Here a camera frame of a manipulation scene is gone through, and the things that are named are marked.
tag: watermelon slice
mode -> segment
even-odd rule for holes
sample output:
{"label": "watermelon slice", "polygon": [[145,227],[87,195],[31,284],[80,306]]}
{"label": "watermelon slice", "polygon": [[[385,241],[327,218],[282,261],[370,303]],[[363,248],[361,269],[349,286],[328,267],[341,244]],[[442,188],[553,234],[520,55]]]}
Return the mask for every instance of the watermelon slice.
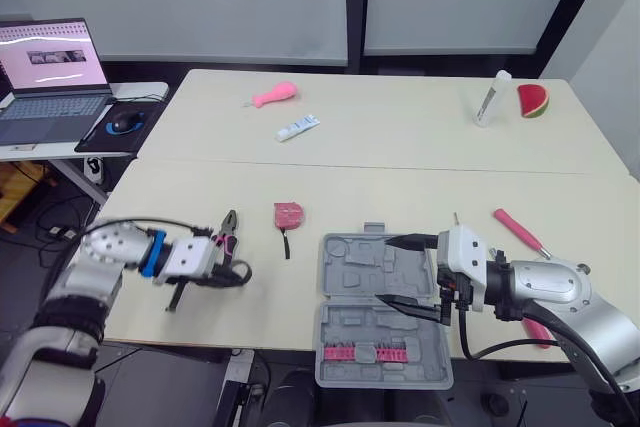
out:
{"label": "watermelon slice", "polygon": [[518,87],[520,110],[527,119],[540,117],[549,106],[549,92],[541,85],[524,84]]}

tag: pink handle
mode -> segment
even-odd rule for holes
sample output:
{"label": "pink handle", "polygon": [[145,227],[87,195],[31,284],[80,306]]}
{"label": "pink handle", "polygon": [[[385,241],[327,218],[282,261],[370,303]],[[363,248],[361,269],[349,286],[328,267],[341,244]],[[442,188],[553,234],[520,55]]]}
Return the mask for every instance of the pink handle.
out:
{"label": "pink handle", "polygon": [[338,360],[342,362],[353,362],[356,360],[355,347],[324,347],[324,360]]}
{"label": "pink handle", "polygon": [[[522,319],[522,325],[524,330],[527,332],[527,335],[531,339],[540,339],[540,340],[551,340],[551,334],[544,327],[544,325],[540,325],[535,320],[531,319]],[[551,347],[550,345],[538,345],[541,349],[548,349]]]}
{"label": "pink handle", "polygon": [[280,82],[277,84],[271,92],[267,92],[266,94],[254,95],[251,97],[253,101],[253,105],[255,105],[258,109],[262,107],[264,104],[269,102],[275,102],[277,100],[285,100],[289,97],[293,97],[298,92],[295,84],[291,82]]}
{"label": "pink handle", "polygon": [[401,364],[409,363],[407,349],[376,348],[376,360],[378,362],[395,362]]}
{"label": "pink handle", "polygon": [[518,222],[513,220],[509,214],[503,209],[498,209],[493,213],[493,216],[498,219],[502,224],[513,232],[522,242],[527,244],[533,250],[544,249],[538,239],[536,239],[531,232],[522,227]]}

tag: pink screwdriver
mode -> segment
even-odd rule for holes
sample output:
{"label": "pink screwdriver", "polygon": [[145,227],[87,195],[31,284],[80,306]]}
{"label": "pink screwdriver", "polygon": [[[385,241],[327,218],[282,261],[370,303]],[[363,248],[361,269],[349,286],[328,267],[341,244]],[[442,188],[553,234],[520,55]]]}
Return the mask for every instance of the pink screwdriver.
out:
{"label": "pink screwdriver", "polygon": [[276,84],[270,92],[265,94],[254,95],[251,97],[251,102],[244,105],[244,107],[255,106],[257,109],[269,102],[276,102],[278,100],[285,100],[293,97],[298,93],[298,88],[292,82],[280,82]]}
{"label": "pink screwdriver", "polygon": [[[527,246],[538,252],[545,259],[551,259],[551,254],[547,249],[542,246],[542,243],[535,238],[535,236],[525,229],[522,225],[516,222],[504,209],[498,209],[493,213],[493,216],[498,219],[507,229],[515,234],[522,242]],[[549,331],[545,329],[544,325],[540,325],[535,320],[522,319],[522,325],[529,337],[532,339],[551,340]],[[549,345],[538,345],[541,349],[548,349]]]}
{"label": "pink screwdriver", "polygon": [[498,219],[507,229],[515,234],[522,242],[527,246],[538,252],[545,259],[551,259],[551,253],[542,246],[542,242],[536,239],[531,232],[525,229],[518,222],[513,220],[504,209],[498,209],[493,213],[493,216]]}

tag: blue mouse pad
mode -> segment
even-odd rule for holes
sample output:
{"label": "blue mouse pad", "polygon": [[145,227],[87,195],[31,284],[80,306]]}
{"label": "blue mouse pad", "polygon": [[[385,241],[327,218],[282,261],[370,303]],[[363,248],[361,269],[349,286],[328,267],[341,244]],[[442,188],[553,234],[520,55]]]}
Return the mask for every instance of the blue mouse pad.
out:
{"label": "blue mouse pad", "polygon": [[[116,102],[107,115],[82,139],[76,152],[131,152],[136,153],[162,115],[165,102]],[[113,119],[119,114],[142,114],[142,125],[128,133],[113,135]]]}

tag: desk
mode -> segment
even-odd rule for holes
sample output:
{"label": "desk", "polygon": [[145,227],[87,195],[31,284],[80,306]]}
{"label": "desk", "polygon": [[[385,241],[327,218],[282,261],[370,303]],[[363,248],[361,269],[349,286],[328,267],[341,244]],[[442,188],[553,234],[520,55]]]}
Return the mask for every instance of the desk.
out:
{"label": "desk", "polygon": [[[297,84],[297,98],[241,107],[283,80]],[[627,175],[571,87],[534,82],[550,92],[542,117],[523,119],[511,89],[495,122],[482,129],[472,117],[491,79],[192,70],[138,157]],[[286,143],[274,140],[307,114],[321,124]]]}
{"label": "desk", "polygon": [[[437,233],[453,224],[456,211],[509,259],[535,258],[493,219],[498,207],[539,235],[554,254],[590,265],[599,293],[639,323],[638,193],[629,176],[135,160],[101,217],[151,215],[217,228],[234,208],[237,258],[251,263],[254,276],[239,289],[187,286],[177,312],[170,314],[164,308],[172,287],[125,272],[106,337],[310,350],[315,313],[324,300],[317,286],[326,233],[358,232],[366,221],[384,221],[390,233]],[[285,261],[273,202],[291,200],[304,206],[306,220],[288,233],[291,260]],[[184,235],[180,229],[168,232]],[[473,351],[525,335],[519,322],[495,320],[491,308],[470,314],[468,323]],[[455,321],[449,340],[452,356],[461,357]],[[559,349],[531,346],[491,358],[566,360]]]}
{"label": "desk", "polygon": [[[129,82],[110,84],[113,96],[116,98],[131,98],[145,95],[164,97],[169,91],[169,86],[164,82]],[[8,106],[13,100],[13,94],[7,95],[0,101],[0,109]],[[84,174],[66,159],[78,159],[84,157],[122,157],[130,155],[125,152],[76,152],[74,149],[78,142],[55,142],[37,144],[30,150],[16,150],[16,146],[0,146],[0,162],[17,160],[48,160],[62,174],[76,184],[83,192],[91,196],[96,202],[104,204],[107,196],[90,182]]]}

